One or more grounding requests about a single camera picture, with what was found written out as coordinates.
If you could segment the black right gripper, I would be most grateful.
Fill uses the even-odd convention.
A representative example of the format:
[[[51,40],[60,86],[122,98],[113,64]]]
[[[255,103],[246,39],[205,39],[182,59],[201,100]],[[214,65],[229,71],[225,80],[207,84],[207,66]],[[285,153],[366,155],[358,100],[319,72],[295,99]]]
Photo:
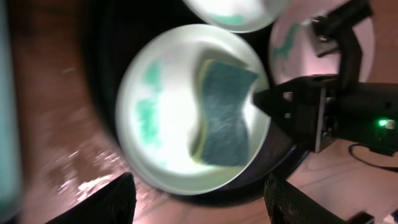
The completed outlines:
[[[349,0],[310,23],[317,42],[337,43],[342,92],[334,82],[299,77],[253,96],[253,103],[294,142],[319,152],[331,137],[372,152],[397,152],[397,85],[358,83],[363,51],[353,27],[372,14],[368,0]]]

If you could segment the green and yellow sponge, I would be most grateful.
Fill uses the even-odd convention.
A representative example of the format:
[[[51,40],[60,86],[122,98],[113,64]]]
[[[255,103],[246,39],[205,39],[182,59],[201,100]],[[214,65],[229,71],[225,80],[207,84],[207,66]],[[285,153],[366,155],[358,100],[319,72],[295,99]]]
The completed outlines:
[[[244,104],[258,75],[218,60],[206,60],[197,75],[200,132],[191,157],[210,166],[244,166],[249,134]]]

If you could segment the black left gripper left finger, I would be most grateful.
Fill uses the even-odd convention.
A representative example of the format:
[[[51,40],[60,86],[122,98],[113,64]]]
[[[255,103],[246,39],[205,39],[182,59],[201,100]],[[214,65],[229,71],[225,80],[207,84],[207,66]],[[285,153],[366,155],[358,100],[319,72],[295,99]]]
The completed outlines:
[[[125,172],[49,223],[132,224],[136,202],[134,176],[130,172]]]

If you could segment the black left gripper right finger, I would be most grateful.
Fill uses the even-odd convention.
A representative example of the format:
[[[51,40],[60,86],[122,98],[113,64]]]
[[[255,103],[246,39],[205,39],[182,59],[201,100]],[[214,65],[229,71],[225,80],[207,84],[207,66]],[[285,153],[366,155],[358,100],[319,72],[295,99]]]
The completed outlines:
[[[285,179],[270,174],[264,200],[272,223],[342,224],[343,219],[323,208]]]

